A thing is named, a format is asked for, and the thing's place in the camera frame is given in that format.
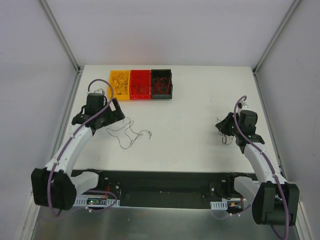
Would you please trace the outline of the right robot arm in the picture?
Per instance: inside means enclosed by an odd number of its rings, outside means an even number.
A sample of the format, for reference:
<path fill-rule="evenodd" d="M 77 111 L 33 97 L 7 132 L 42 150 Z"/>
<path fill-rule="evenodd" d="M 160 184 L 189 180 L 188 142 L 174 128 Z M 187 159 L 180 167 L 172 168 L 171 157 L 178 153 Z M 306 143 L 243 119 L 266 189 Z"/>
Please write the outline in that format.
<path fill-rule="evenodd" d="M 263 138 L 256 134 L 258 115 L 251 110 L 228 113 L 216 128 L 235 143 L 250 162 L 259 185 L 244 175 L 236 176 L 225 184 L 230 197 L 239 194 L 252 207 L 252 216 L 258 225 L 294 226 L 297 219 L 300 190 L 277 172 L 269 160 Z"/>

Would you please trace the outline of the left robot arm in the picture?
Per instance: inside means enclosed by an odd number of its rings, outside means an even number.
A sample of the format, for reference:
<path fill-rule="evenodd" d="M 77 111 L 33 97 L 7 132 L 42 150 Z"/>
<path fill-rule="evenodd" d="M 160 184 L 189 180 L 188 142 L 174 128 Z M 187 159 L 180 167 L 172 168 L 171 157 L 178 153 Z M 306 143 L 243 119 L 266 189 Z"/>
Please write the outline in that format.
<path fill-rule="evenodd" d="M 73 177 L 72 171 L 78 157 L 97 130 L 125 118 L 117 98 L 107 101 L 102 93 L 89 93 L 86 104 L 73 117 L 67 140 L 60 146 L 44 168 L 31 173 L 34 203 L 58 210 L 70 210 L 77 196 L 92 191 L 99 195 L 106 183 L 97 170 L 85 170 Z"/>

